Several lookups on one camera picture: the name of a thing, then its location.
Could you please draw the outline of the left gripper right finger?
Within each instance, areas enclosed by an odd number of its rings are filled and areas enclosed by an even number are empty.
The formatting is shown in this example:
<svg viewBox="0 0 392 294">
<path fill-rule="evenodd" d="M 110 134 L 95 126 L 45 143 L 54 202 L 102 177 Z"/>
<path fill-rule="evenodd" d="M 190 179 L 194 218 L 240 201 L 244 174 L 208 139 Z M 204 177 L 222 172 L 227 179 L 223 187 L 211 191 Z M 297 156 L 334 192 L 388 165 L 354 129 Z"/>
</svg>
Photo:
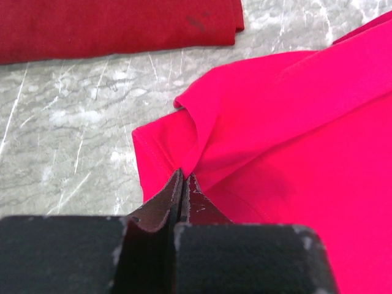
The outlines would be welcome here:
<svg viewBox="0 0 392 294">
<path fill-rule="evenodd" d="M 180 221 L 197 225 L 233 223 L 202 192 L 194 174 L 183 185 Z"/>
</svg>

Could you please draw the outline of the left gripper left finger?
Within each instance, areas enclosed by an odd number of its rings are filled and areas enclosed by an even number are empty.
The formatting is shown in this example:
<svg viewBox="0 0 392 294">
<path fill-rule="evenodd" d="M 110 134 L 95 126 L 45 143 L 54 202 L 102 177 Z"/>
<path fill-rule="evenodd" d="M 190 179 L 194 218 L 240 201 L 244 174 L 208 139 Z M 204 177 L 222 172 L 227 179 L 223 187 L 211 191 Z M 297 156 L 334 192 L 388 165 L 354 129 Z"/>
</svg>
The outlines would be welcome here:
<svg viewBox="0 0 392 294">
<path fill-rule="evenodd" d="M 127 216 L 116 269 L 116 293 L 171 293 L 174 227 L 179 221 L 183 173 L 177 170 L 153 198 Z"/>
</svg>

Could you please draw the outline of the pink t shirt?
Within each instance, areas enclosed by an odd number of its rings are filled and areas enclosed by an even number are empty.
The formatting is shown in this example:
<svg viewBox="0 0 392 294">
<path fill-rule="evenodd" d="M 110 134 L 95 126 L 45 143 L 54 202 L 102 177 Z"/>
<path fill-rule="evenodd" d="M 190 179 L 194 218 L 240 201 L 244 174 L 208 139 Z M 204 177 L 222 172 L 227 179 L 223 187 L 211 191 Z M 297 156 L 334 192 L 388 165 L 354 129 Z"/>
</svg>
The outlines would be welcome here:
<svg viewBox="0 0 392 294">
<path fill-rule="evenodd" d="M 132 132 L 145 200 L 181 169 L 231 220 L 320 234 L 342 293 L 391 292 L 391 14 L 216 67 Z"/>
</svg>

